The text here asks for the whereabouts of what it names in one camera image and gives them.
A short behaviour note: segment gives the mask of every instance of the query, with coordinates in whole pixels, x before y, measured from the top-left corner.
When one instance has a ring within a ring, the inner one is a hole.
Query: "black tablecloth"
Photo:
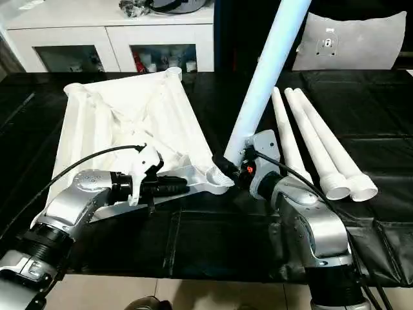
[[[16,74],[0,83],[0,231],[51,178],[72,82],[129,74]],[[213,152],[222,152],[250,77],[198,73],[183,84]],[[301,87],[379,194],[364,203],[335,201],[381,283],[413,284],[413,77],[406,72],[283,73],[277,83]],[[298,133],[305,165],[317,179]],[[271,105],[258,130],[277,131]],[[24,231],[46,195],[11,225],[0,254]],[[70,271],[171,278],[302,282],[303,269],[286,246],[277,214],[235,188],[204,192],[130,212],[85,229]]]

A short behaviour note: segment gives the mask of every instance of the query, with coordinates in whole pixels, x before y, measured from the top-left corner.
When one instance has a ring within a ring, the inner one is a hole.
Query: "glass cabinet door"
[[[108,26],[107,32],[122,72],[214,71],[214,26]]]
[[[27,72],[119,72],[104,27],[8,31]]]
[[[183,72],[196,72],[195,44],[132,45],[130,47],[138,72],[164,71],[180,67]]]
[[[94,45],[35,46],[48,72],[104,72]]]

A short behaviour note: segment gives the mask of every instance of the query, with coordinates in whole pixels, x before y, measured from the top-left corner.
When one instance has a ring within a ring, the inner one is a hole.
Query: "wire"
[[[261,157],[264,160],[267,160],[270,163],[273,163],[274,165],[277,165],[278,167],[280,167],[280,168],[286,170],[287,172],[291,173],[293,176],[295,176],[300,181],[302,181],[305,185],[310,187],[324,201],[324,203],[327,205],[327,207],[330,208],[331,211],[333,211],[337,215],[339,214],[337,212],[336,207],[328,200],[328,198],[324,195],[324,193],[321,192],[313,184],[311,184],[311,182],[309,182],[306,178],[304,178],[302,175],[300,175],[300,173],[298,173],[294,169],[291,169],[290,167],[280,163],[279,161],[276,161],[276,160],[272,159],[271,157],[268,157],[267,155],[264,155],[263,153],[258,152],[257,150],[251,150],[250,152],[254,152],[254,154],[256,156]],[[377,310],[381,310],[381,307],[380,307],[378,301],[373,296],[370,288],[368,287],[368,285],[364,281],[364,278],[363,278],[364,276],[363,276],[363,273],[361,272],[361,267],[360,267],[360,264],[358,262],[358,258],[363,262],[364,266],[367,269],[368,274],[370,275],[370,278],[372,279],[375,286],[377,287],[378,292],[380,294],[380,297],[383,300],[383,303],[384,303],[386,309],[387,310],[393,310],[393,307],[390,304],[390,300],[388,300],[388,298],[386,296],[386,293],[384,292],[382,286],[379,284],[378,279],[376,278],[376,275],[374,274],[373,270],[368,266],[366,261],[364,261],[362,259],[362,256],[359,254],[359,252],[356,251],[356,247],[354,246],[354,242],[353,242],[353,236],[350,234],[350,232],[348,231],[348,229],[346,227],[345,227],[345,229],[346,229],[346,232],[347,232],[347,235],[348,235],[348,244],[350,245],[350,249],[351,249],[352,253],[354,253],[354,261],[355,261],[354,265],[356,266],[356,270],[360,275],[361,286],[363,287],[364,291],[366,292],[366,295],[367,295],[368,299],[371,301],[371,303],[373,304],[373,306]]]
[[[89,156],[86,156],[84,158],[82,158],[81,160],[75,162],[74,164],[70,165],[69,167],[67,167],[65,170],[63,170],[62,172],[60,172],[57,176],[55,176],[49,183],[47,183],[47,185],[45,187],[43,187],[43,189],[41,189],[39,192],[37,192],[36,195],[34,195],[34,197],[28,202],[26,203],[26,205],[17,213],[17,215],[14,216],[14,218],[7,224],[7,226],[3,229],[3,232],[0,235],[0,240],[4,237],[4,235],[7,233],[7,231],[9,230],[9,228],[13,225],[13,223],[18,219],[18,217],[20,217],[20,215],[23,214],[23,212],[26,211],[26,209],[31,206],[31,204],[33,204],[38,197],[40,197],[42,195],[42,193],[44,193],[45,190],[47,190],[49,187],[51,187],[57,180],[59,180],[60,178],[62,178],[66,173],[68,173],[69,171],[71,171],[72,169],[76,168],[78,165],[81,165],[82,163],[84,163],[85,161],[88,161],[92,158],[95,158],[99,155],[102,154],[106,154],[109,152],[114,152],[116,150],[126,150],[126,149],[135,149],[138,152],[140,152],[144,147],[140,146],[140,145],[123,145],[120,147],[111,147],[109,149],[106,150],[101,150],[99,152],[93,153]]]

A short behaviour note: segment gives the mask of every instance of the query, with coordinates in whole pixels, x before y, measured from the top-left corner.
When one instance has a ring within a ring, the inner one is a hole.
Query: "white tube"
[[[360,171],[359,167],[354,163],[354,160],[348,155],[348,152],[317,113],[301,89],[295,89],[294,94],[296,94],[300,100],[305,114],[316,130],[317,135],[334,162],[334,165],[337,167],[337,170],[346,177],[350,185],[351,198],[355,202],[363,202],[373,198],[378,193],[378,189],[373,181]]]
[[[346,197],[350,193],[347,180],[344,175],[337,171],[323,143],[312,127],[310,120],[301,108],[298,97],[294,95],[291,88],[287,88],[284,93],[314,166],[316,166],[320,177],[321,189],[330,200],[338,200]]]
[[[243,159],[245,140],[255,134],[311,0],[282,0],[224,156],[236,166]]]
[[[299,154],[297,142],[294,138],[290,121],[288,120],[287,112],[285,111],[284,103],[277,87],[274,87],[272,90],[272,104],[274,106],[274,113],[276,114],[277,128],[283,148],[285,164],[312,183],[311,175],[305,170],[303,160]]]

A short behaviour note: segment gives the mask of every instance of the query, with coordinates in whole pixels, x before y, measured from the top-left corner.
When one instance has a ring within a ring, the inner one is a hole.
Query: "tile floor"
[[[215,282],[67,275],[48,295],[46,310],[123,310],[135,299],[155,295],[175,310],[309,310],[306,285]],[[410,310],[412,289],[387,289],[394,310]]]

